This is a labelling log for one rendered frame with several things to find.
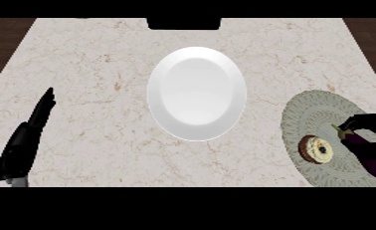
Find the white oval plate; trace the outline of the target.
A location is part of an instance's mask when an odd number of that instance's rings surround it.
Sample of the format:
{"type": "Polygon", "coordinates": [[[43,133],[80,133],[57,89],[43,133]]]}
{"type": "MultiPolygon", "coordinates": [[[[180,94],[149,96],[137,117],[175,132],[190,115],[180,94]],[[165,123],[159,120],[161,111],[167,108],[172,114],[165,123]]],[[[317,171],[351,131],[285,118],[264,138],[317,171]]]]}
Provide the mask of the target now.
{"type": "Polygon", "coordinates": [[[186,47],[159,61],[149,78],[147,103],[162,129],[177,138],[206,141],[236,125],[246,85],[233,60],[206,47],[186,47]]]}

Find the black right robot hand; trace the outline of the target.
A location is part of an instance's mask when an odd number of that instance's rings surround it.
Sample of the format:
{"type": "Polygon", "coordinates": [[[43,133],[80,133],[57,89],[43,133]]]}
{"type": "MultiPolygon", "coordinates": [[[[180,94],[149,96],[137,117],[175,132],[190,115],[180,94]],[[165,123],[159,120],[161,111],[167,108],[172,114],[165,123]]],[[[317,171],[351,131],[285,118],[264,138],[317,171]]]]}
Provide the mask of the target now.
{"type": "Polygon", "coordinates": [[[342,130],[369,129],[376,133],[376,114],[354,115],[339,126],[342,130]]]}

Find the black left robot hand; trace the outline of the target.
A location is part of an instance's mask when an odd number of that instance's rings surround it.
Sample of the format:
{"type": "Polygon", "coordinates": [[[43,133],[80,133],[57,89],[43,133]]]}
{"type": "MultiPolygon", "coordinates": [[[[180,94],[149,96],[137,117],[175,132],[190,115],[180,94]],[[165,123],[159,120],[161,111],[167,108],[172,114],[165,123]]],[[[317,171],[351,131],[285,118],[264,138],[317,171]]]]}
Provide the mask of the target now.
{"type": "Polygon", "coordinates": [[[0,154],[0,181],[6,181],[6,183],[9,179],[28,177],[37,156],[41,132],[55,104],[53,89],[49,89],[37,102],[29,119],[18,125],[0,154]]]}

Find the grey-green round placemat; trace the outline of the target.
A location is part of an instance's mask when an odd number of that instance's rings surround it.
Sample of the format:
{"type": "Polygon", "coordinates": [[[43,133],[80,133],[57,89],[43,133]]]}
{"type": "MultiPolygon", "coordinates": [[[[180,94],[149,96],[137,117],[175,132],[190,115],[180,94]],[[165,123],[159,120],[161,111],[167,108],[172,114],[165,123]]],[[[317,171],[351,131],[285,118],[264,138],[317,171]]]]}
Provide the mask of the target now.
{"type": "Polygon", "coordinates": [[[295,95],[282,112],[282,139],[295,167],[308,183],[317,187],[376,187],[376,177],[342,145],[332,127],[364,111],[339,95],[313,90],[295,95]],[[316,135],[332,145],[333,157],[324,164],[308,162],[298,152],[298,143],[307,135],[316,135]]]}

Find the dark purple eggplant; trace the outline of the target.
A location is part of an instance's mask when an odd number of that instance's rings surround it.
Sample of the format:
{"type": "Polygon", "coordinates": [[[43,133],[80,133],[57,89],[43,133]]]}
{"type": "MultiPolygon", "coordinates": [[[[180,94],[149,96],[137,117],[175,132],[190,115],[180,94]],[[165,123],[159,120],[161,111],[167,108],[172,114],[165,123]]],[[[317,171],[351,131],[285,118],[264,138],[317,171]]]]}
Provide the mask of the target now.
{"type": "Polygon", "coordinates": [[[341,143],[355,155],[366,171],[376,177],[376,143],[369,142],[351,129],[333,126],[341,143]]]}

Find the black appliance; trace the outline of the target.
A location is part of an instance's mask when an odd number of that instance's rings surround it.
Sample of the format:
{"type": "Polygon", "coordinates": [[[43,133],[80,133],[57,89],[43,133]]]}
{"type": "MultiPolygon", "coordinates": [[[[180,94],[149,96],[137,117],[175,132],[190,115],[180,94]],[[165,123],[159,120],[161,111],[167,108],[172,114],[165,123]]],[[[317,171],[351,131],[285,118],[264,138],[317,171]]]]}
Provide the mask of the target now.
{"type": "Polygon", "coordinates": [[[218,18],[149,18],[152,30],[217,30],[218,18]]]}

